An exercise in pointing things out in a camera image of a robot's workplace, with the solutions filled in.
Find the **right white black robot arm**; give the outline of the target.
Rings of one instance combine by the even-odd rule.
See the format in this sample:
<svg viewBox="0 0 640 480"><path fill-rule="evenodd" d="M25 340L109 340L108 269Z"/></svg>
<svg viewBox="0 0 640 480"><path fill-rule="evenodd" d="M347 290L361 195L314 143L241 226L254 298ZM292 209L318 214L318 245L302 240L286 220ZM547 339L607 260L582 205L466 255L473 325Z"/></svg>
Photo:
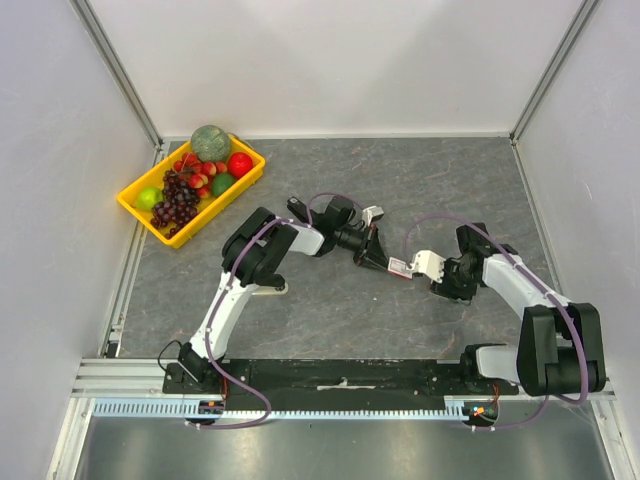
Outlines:
<svg viewBox="0 0 640 480"><path fill-rule="evenodd" d="M460 256L443 264L430 291L468 303L481 287L496 292L521 320L518 345L475 344L465 348L458 381L477 394L494 379L520 385L536 396L575 394L584 400L606 384L606 367L598 310L558 294L526 267L507 244L489 239L485 225L456 229Z"/></svg>

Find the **white black stapler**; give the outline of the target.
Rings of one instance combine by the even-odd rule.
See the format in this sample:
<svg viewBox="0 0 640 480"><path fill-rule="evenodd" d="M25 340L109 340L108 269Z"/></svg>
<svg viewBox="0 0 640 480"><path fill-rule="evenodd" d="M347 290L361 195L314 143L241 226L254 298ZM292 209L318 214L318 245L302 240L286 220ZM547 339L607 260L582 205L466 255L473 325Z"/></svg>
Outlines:
<svg viewBox="0 0 640 480"><path fill-rule="evenodd" d="M285 295L288 292L289 286L288 283L285 282L283 286L280 287L272 287L272 286L259 286L252 293L253 296L278 296Z"/></svg>

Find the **red white staple box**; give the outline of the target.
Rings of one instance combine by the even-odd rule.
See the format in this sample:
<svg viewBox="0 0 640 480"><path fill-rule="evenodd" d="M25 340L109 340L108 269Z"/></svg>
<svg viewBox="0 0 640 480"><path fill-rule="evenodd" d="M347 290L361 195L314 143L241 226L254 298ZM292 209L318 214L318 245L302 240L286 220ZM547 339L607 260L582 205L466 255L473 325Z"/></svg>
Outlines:
<svg viewBox="0 0 640 480"><path fill-rule="evenodd" d="M389 258L387 271L390 274L406 279L411 279L413 277L413 270L411 266L408 265L404 260L395 257Z"/></svg>

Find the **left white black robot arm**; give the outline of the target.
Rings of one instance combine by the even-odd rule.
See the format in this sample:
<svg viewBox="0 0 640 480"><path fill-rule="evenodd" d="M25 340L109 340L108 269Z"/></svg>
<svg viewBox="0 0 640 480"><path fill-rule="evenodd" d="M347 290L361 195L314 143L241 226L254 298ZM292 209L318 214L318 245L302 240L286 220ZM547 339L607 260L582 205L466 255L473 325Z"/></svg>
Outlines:
<svg viewBox="0 0 640 480"><path fill-rule="evenodd" d="M199 328L179 346L177 360L164 367L165 393L208 393L224 385L211 363L226 355L231 333L249 299L287 290L277 272L289 253L322 257L339 247L353 254L355 265L384 271L389 259L379 239L379 206L361 208L332 195L316 212L297 197L287 200L292 219L259 207L231 235L222 250L222 273L215 296Z"/></svg>

